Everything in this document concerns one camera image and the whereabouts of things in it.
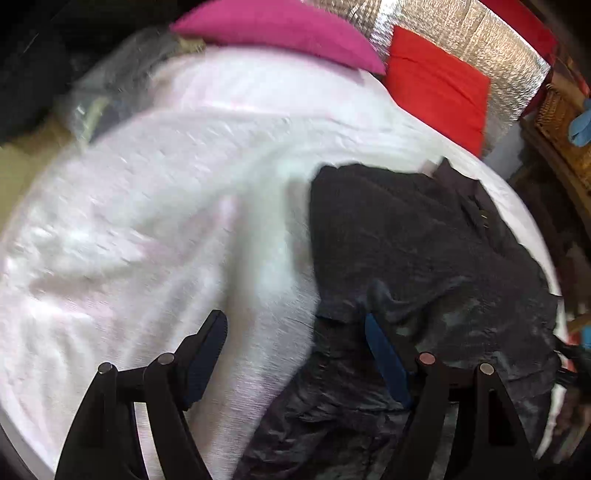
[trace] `screw head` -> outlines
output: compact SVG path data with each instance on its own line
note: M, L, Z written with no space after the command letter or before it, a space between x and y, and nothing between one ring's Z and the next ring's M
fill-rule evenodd
M110 364L109 362L103 362L99 365L98 372L101 375L104 375L105 373L111 371L111 368L113 368L113 364Z
M174 362L174 353L163 353L158 357L160 365L170 365L172 362Z
M495 367L493 367L491 364L481 364L480 371L485 375L492 375L495 373Z
M432 365L435 363L435 355L433 355L432 353L429 352L423 352L421 353L421 355L418 356L418 360L423 364L423 365Z

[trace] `silver foil panel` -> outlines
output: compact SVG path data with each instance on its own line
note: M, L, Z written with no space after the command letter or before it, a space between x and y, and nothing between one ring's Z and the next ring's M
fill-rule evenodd
M384 61L388 59L393 28L400 25L487 75L491 79L491 91L485 153L523 113L550 69L515 30L477 0L309 0L309 3L352 23Z

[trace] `wicker basket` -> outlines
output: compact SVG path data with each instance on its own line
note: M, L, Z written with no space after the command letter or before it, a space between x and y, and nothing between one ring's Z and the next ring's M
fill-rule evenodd
M576 147L569 142L569 125L581 113L581 107L550 85L535 126L563 156L583 185L591 190L591 144Z

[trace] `black cloth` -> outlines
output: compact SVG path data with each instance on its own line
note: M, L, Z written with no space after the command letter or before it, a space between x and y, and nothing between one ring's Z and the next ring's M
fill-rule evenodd
M0 17L0 144L35 126L56 97L126 37L198 0L24 0Z
M480 183L447 161L434 178L323 167L309 224L320 293L313 350L263 416L236 480L381 476L408 414L365 342L369 311L447 365L494 365L539 444L558 368L557 298ZM450 411L432 478L445 470Z

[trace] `bed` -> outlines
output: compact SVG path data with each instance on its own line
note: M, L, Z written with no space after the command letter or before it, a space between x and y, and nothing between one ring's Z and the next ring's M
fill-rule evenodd
M482 182L560 294L519 197L369 73L221 47L169 61L152 87L154 107L64 153L2 237L0 423L39 480L53 477L97 365L145 365L213 308L229 318L228 341L189 423L212 476L230 478L308 353L317 292L307 193L322 164L429 173L447 157ZM138 429L153 478L144 411Z

